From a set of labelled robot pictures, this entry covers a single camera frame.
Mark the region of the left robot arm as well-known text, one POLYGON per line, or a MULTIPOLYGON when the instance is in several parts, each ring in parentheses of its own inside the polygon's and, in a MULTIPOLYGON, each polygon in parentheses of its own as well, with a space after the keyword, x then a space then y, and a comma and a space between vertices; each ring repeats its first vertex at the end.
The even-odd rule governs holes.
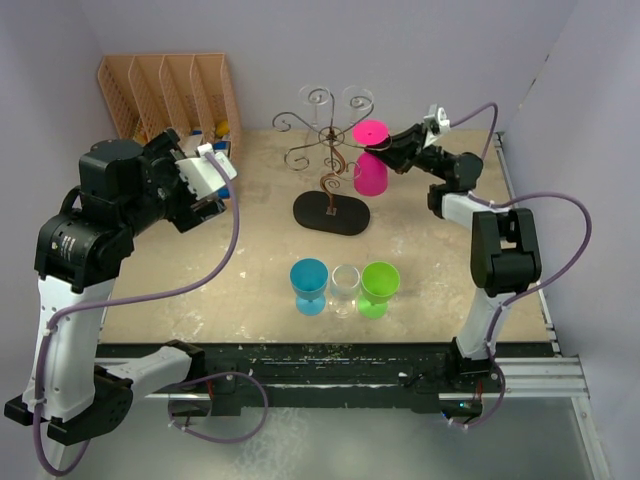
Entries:
POLYGON ((7 418, 71 446, 113 431, 148 394, 202 387, 205 354, 179 340, 117 367, 95 358, 135 238, 160 221, 187 232, 221 214, 218 193, 234 175, 210 145, 187 156, 170 129, 146 144, 101 141, 80 158, 79 185, 39 231, 36 355, 26 389, 5 405, 7 418))

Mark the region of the green plastic wine glass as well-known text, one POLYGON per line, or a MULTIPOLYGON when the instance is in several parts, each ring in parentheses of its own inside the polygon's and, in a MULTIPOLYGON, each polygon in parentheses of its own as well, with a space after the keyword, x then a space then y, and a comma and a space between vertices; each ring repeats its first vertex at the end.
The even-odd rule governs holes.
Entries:
POLYGON ((372 262, 363 269, 360 286, 359 313, 368 319, 379 319, 385 315, 388 302, 399 289, 400 275, 390 263, 372 262))

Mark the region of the blue plastic wine glass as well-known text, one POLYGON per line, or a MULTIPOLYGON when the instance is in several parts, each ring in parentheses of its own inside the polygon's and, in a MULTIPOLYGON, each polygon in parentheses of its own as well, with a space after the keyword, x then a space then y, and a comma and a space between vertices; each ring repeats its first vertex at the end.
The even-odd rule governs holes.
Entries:
POLYGON ((327 266, 315 258, 301 259, 292 266, 289 278, 297 310, 306 316, 320 314, 326 305, 327 266))

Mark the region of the clear short wine glass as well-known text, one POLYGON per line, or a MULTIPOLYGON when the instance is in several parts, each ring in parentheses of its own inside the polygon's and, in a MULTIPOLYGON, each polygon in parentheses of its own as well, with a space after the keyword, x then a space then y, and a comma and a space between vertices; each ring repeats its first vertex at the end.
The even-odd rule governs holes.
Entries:
POLYGON ((349 127, 366 119, 375 106, 373 93, 357 85, 350 85, 343 90, 342 101, 349 111, 349 127))

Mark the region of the pink plastic wine glass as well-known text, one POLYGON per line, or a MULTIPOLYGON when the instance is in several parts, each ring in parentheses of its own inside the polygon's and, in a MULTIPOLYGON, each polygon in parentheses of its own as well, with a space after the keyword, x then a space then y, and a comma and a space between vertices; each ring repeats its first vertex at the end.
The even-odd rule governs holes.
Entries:
MULTIPOLYGON (((388 127, 379 120, 364 120, 353 129, 353 138, 360 146, 374 146, 388 137, 388 127)), ((354 175, 354 188, 363 196, 379 196, 388 187, 387 166, 371 153, 360 155, 354 175)))

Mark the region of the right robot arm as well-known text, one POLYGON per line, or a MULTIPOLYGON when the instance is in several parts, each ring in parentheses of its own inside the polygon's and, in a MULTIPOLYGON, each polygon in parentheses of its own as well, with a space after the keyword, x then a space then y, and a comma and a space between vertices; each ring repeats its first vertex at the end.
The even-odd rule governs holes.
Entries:
POLYGON ((452 389, 467 391, 480 376, 498 372, 495 339, 509 315, 508 302, 539 280, 542 262, 533 213, 474 199, 472 191, 484 167, 481 157, 450 153, 429 140, 430 131, 416 124, 365 151, 398 174, 415 167, 441 179, 429 187, 427 208, 471 233, 470 273, 476 292, 444 369, 452 389))

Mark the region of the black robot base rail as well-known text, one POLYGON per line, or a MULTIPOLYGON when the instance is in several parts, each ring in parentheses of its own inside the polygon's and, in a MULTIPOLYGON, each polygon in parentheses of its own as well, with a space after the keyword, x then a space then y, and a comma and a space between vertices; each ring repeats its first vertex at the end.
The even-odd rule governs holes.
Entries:
POLYGON ((507 342, 497 365, 459 363, 450 343, 202 343, 210 385, 162 387, 154 399, 245 407, 407 409, 477 418, 498 398, 586 397, 580 362, 549 342, 507 342))

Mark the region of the clear tall flute glass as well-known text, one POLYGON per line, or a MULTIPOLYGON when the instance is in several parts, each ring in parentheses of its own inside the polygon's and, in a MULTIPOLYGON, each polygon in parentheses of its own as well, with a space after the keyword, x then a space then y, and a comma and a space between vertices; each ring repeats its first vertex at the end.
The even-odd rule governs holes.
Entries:
POLYGON ((313 130, 317 130, 319 109, 327 103, 334 104, 333 94, 324 86, 307 84, 300 88, 298 95, 305 105, 312 108, 310 125, 313 130))

